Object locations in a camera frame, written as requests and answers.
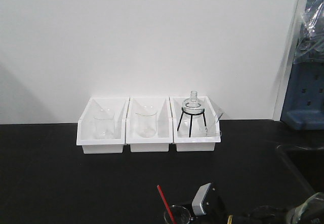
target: tripod leg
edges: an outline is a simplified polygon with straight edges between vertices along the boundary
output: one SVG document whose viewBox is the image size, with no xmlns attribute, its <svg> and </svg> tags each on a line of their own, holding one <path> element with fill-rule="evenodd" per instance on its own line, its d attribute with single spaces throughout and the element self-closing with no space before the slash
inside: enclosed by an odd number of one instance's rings
<svg viewBox="0 0 324 224">
<path fill-rule="evenodd" d="M 192 115 L 190 116 L 189 138 L 191 137 Z"/>
<path fill-rule="evenodd" d="M 202 113 L 202 116 L 203 116 L 203 118 L 204 118 L 204 124 L 205 124 L 205 127 L 207 127 L 207 125 L 206 125 L 206 118 L 205 118 L 205 112 Z"/>
<path fill-rule="evenodd" d="M 179 125 L 178 125 L 178 129 L 177 129 L 177 131 L 179 131 L 180 124 L 181 124 L 181 120 L 182 120 L 182 116 L 183 116 L 183 111 L 182 111 L 182 114 L 181 114 L 181 117 L 180 117 L 180 121 L 179 121 Z"/>
</svg>

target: glass beaker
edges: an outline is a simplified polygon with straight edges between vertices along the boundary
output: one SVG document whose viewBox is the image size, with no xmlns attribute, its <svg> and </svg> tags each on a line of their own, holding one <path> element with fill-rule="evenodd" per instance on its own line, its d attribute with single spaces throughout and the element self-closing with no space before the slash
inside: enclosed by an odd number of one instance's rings
<svg viewBox="0 0 324 224">
<path fill-rule="evenodd" d="M 178 205 L 170 206 L 173 218 L 177 224 L 189 224 L 191 221 L 190 212 L 187 208 Z M 163 214 L 166 224 L 173 224 L 167 211 Z"/>
<path fill-rule="evenodd" d="M 114 112 L 110 109 L 101 109 L 94 115 L 95 138 L 113 139 L 115 134 Z"/>
<path fill-rule="evenodd" d="M 151 138 L 156 134 L 157 110 L 153 106 L 144 106 L 136 113 L 138 116 L 137 133 L 143 138 Z"/>
</svg>

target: red straw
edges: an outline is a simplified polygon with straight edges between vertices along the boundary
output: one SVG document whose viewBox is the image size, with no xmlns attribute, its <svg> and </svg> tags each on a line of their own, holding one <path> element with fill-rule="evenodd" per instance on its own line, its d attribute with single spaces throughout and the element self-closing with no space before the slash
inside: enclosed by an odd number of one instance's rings
<svg viewBox="0 0 324 224">
<path fill-rule="evenodd" d="M 164 194 L 163 194 L 163 192 L 162 192 L 162 189 L 161 189 L 160 185 L 158 185 L 158 186 L 156 186 L 156 187 L 157 187 L 158 192 L 159 192 L 160 195 L 161 195 L 161 198 L 162 198 L 162 200 L 163 200 L 164 205 L 166 206 L 166 209 L 167 209 L 167 211 L 168 211 L 168 214 L 169 214 L 169 216 L 170 216 L 170 218 L 171 218 L 172 223 L 173 223 L 173 224 L 177 224 L 176 221 L 174 220 L 174 217 L 173 217 L 172 212 L 171 212 L 171 210 L 170 210 L 170 207 L 169 207 L 169 205 L 168 205 L 168 203 L 167 203 L 167 200 L 166 200 L 166 198 L 164 197 Z"/>
</svg>

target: white plastic tray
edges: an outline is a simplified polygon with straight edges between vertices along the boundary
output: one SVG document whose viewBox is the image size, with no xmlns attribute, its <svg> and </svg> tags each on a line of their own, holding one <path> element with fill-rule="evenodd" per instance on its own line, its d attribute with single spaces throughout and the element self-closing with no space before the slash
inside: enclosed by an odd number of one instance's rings
<svg viewBox="0 0 324 224">
<path fill-rule="evenodd" d="M 128 98 L 90 98 L 77 123 L 76 145 L 82 145 L 85 154 L 122 153 L 125 145 L 126 115 Z M 113 139 L 96 139 L 94 136 L 94 114 L 100 109 L 115 112 L 115 133 Z"/>
<path fill-rule="evenodd" d="M 157 109 L 157 133 L 151 138 L 141 137 L 136 132 L 140 107 L 153 106 Z M 172 117 L 168 97 L 131 98 L 126 121 L 126 143 L 131 152 L 167 152 L 173 142 Z"/>
<path fill-rule="evenodd" d="M 203 116 L 194 116 L 192 120 L 191 137 L 189 137 L 190 117 L 183 115 L 179 131 L 177 127 L 181 117 L 182 102 L 187 97 L 170 97 L 171 110 L 173 117 L 173 137 L 178 152 L 195 152 L 195 151 L 213 151 L 216 142 L 221 142 L 219 122 L 213 124 L 216 113 L 207 96 L 198 97 L 205 104 L 205 117 L 208 134 L 203 133 L 200 129 L 204 126 Z"/>
</svg>

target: plastic bag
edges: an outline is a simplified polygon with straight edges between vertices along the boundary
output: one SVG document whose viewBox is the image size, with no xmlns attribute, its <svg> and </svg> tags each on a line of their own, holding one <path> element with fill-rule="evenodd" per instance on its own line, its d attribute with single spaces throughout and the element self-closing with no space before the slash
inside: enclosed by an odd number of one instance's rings
<svg viewBox="0 0 324 224">
<path fill-rule="evenodd" d="M 324 59 L 324 0 L 307 0 L 294 63 L 322 59 Z"/>
</svg>

